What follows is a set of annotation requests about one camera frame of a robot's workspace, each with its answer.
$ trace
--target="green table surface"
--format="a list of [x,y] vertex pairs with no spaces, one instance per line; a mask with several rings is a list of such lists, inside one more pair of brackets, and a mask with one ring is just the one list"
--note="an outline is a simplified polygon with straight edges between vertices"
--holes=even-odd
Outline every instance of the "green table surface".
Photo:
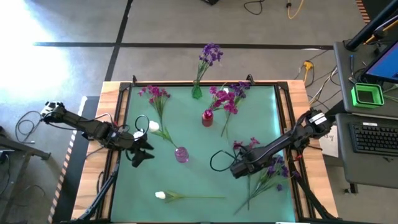
[[[140,97],[140,87],[133,87],[127,115],[127,124],[133,132],[134,122],[140,114],[159,122],[155,109],[147,96]],[[255,137],[265,146],[280,136],[277,102],[273,86],[252,86],[247,98],[238,105],[238,114],[232,115],[228,125],[228,138],[221,137],[225,123],[223,110],[215,111],[213,125],[206,128],[201,114],[211,102],[208,86],[202,86],[203,97],[195,100],[191,86],[170,86],[171,94],[164,110],[164,125],[178,146],[189,152],[189,161],[175,159],[173,145],[161,137],[148,134],[148,142],[155,148],[155,159],[144,161],[133,168],[124,153],[121,154],[116,190],[111,211],[112,222],[294,222],[293,200],[289,181],[284,190],[271,188],[251,200],[250,210],[235,210],[248,195],[248,178],[235,179],[229,170],[215,172],[210,169],[210,157],[220,149],[232,152],[233,141],[249,144]],[[146,126],[145,119],[139,123]],[[224,154],[215,157],[217,169],[228,167],[233,161]],[[251,176],[255,187],[258,173]],[[225,198],[187,198],[171,203],[155,197],[155,192],[171,190],[185,195],[211,195]]]

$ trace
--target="glass vase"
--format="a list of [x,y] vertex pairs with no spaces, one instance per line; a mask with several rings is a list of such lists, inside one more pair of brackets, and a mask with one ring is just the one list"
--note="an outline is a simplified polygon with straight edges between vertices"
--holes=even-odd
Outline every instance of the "glass vase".
[[192,88],[192,97],[195,99],[201,98],[201,90],[200,90],[200,81],[194,80],[193,81],[193,88]]
[[201,123],[204,127],[210,127],[213,124],[213,111],[211,109],[205,110],[201,115]]
[[181,163],[188,162],[188,160],[189,160],[188,150],[185,147],[176,148],[174,154],[175,154],[176,160]]

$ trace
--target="green vase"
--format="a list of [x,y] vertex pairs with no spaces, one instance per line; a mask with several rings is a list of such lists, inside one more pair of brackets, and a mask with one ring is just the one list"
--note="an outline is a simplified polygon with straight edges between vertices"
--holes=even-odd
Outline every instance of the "green vase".
[[192,97],[195,99],[201,98],[201,90],[200,90],[200,81],[194,80],[193,81],[193,88],[192,88]]

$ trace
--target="white tulip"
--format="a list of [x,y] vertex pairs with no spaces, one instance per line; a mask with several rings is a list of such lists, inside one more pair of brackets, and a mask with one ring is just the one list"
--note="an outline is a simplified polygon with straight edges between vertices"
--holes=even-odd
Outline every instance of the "white tulip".
[[164,192],[156,192],[155,196],[160,199],[166,199],[166,194]]
[[157,130],[159,130],[159,124],[158,123],[156,123],[155,121],[149,121],[149,131],[150,132],[155,132],[155,131],[157,131]]

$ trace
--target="concrete floor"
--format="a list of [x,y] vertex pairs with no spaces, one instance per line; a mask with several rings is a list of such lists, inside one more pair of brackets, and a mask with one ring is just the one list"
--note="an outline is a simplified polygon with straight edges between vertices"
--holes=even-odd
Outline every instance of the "concrete floor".
[[[243,8],[243,0],[220,0],[212,7],[199,0],[134,0],[123,42],[180,42],[232,44],[331,45],[349,39],[364,22],[354,0],[306,0],[293,20],[285,2],[266,1],[260,16]],[[14,0],[0,3],[4,23],[3,65],[0,82],[0,124],[13,136],[17,120],[29,110],[40,111],[48,100],[65,103],[78,111],[82,96],[99,95],[112,47],[33,47],[33,42],[115,42],[127,0]],[[257,10],[258,5],[249,6]],[[224,49],[220,65],[204,79],[292,79],[303,61],[319,50]],[[112,80],[193,80],[200,49],[121,48]],[[313,60],[315,77],[335,66],[333,51]],[[322,84],[317,81],[308,94]],[[320,98],[340,88],[328,83]],[[333,106],[337,94],[325,104]],[[38,184],[46,196],[33,190],[31,206],[16,208],[10,221],[28,219],[44,223],[50,210],[58,175],[71,132],[41,124],[30,137],[34,147],[52,152],[48,162],[33,158],[25,184]],[[341,167],[328,166],[336,206],[341,218],[354,221],[395,223],[398,190],[359,186],[359,195],[343,195]]]

